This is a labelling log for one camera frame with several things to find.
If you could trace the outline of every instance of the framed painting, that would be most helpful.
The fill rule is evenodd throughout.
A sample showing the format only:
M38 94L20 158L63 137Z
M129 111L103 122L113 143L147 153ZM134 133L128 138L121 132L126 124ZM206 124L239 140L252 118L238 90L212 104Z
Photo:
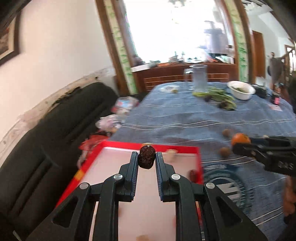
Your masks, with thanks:
M0 66L18 55L20 13L12 20L0 38Z

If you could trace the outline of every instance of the white bowl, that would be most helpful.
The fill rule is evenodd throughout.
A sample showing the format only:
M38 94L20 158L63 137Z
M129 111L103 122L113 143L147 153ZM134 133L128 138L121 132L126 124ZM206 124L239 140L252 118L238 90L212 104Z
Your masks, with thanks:
M256 90L250 86L248 83L241 82L241 81L230 81L227 83L227 86L230 88L231 93L234 95L234 97L240 99L240 100L249 100L253 94L255 94ZM240 92L236 90L235 88L242 88L247 93Z

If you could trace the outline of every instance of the striped tablecloth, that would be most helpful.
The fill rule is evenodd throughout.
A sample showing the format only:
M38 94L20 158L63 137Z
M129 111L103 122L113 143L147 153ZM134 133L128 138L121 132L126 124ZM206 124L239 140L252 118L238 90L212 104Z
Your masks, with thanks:
M281 99L282 111L272 110L268 99L253 95L249 101L236 100L237 110L219 109L215 101L206 103L192 96L184 83L178 93L163 93L156 86L135 108L111 140L151 142L166 145L200 147L205 180L216 183L270 241L284 230L282 192L285 176L263 170L263 165L249 157L232 154L222 159L221 147L230 147L222 136L225 128L251 137L296 136L292 106ZM224 83L210 86L227 88Z

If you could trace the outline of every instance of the glass pitcher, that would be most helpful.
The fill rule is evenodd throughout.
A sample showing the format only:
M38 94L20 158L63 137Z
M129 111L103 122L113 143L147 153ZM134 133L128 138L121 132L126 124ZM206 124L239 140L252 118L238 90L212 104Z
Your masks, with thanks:
M193 86L189 90L207 92L207 65L193 64L191 69L184 70L185 85L188 86L189 75L192 75Z

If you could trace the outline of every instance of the robotic arm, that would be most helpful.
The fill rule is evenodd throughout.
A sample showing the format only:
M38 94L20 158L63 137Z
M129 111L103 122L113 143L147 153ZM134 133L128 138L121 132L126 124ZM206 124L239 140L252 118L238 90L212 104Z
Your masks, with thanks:
M266 171L296 177L296 137L250 139L250 144L237 143L232 151L238 155L254 157L264 164ZM288 226L277 241L296 240L296 213L285 217L284 222Z
M103 183L81 183L27 238L27 241L87 241L99 201L93 240L118 240L118 202L131 202L135 196L138 153L128 164ZM201 211L206 241L267 241L255 224L213 183L199 185L176 174L156 153L158 191L163 202L176 204L176 241L201 241Z

